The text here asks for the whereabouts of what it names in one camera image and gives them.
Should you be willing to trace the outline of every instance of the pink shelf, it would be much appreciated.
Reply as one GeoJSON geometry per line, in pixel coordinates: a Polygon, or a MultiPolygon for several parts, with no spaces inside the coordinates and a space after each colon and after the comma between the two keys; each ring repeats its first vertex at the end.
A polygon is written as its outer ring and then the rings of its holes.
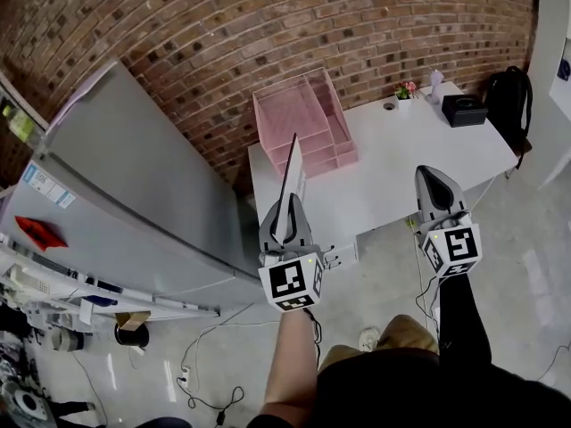
{"type": "Polygon", "coordinates": [[[303,167],[316,176],[357,160],[355,145],[325,69],[286,79],[253,93],[261,146],[280,175],[294,134],[303,167]]]}

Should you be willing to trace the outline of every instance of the khaki shorts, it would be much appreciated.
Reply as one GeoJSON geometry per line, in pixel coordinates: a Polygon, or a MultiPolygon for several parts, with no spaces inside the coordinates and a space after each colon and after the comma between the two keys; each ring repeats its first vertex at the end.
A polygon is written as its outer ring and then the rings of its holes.
{"type": "MultiPolygon", "coordinates": [[[[433,335],[411,316],[400,314],[386,326],[375,350],[401,349],[405,347],[438,353],[438,343],[433,335]]],[[[367,352],[361,352],[349,346],[333,346],[323,360],[319,371],[323,371],[326,367],[338,361],[357,357],[363,353],[367,352]]]]}

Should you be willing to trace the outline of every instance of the blue and white label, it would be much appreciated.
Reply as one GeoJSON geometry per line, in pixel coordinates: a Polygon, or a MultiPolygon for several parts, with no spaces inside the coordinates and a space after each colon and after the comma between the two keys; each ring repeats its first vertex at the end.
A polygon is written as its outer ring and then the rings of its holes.
{"type": "Polygon", "coordinates": [[[30,164],[26,169],[24,182],[64,209],[75,200],[73,194],[65,190],[61,185],[56,184],[45,173],[37,169],[35,165],[30,164]]]}

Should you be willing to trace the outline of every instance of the tabletop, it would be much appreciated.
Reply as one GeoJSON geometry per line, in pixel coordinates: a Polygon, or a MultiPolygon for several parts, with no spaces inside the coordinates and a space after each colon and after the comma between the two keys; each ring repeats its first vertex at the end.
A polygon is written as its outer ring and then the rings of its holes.
{"type": "MultiPolygon", "coordinates": [[[[385,110],[393,97],[345,111],[359,161],[308,179],[303,208],[318,244],[354,239],[418,211],[418,165],[441,170],[462,190],[513,168],[517,158],[487,119],[483,125],[452,128],[442,96],[462,92],[451,82],[439,87],[441,104],[419,92],[406,113],[385,110]]],[[[248,149],[258,220],[278,200],[281,178],[260,144],[248,149]]]]}

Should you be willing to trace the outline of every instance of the gray refrigerator door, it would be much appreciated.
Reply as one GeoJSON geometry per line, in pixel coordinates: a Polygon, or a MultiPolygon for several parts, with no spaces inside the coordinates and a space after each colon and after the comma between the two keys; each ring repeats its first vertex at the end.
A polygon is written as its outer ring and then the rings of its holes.
{"type": "Polygon", "coordinates": [[[29,166],[60,187],[56,196],[68,191],[76,197],[67,205],[50,200],[26,182],[26,171],[5,205],[0,231],[31,251],[105,282],[165,298],[176,293],[177,300],[220,306],[263,298],[257,279],[236,278],[233,268],[137,219],[52,160],[34,158],[29,166]],[[69,247],[40,251],[15,216],[47,223],[69,247]]]}
{"type": "Polygon", "coordinates": [[[65,115],[47,153],[142,220],[258,277],[234,192],[120,62],[65,115]]]}

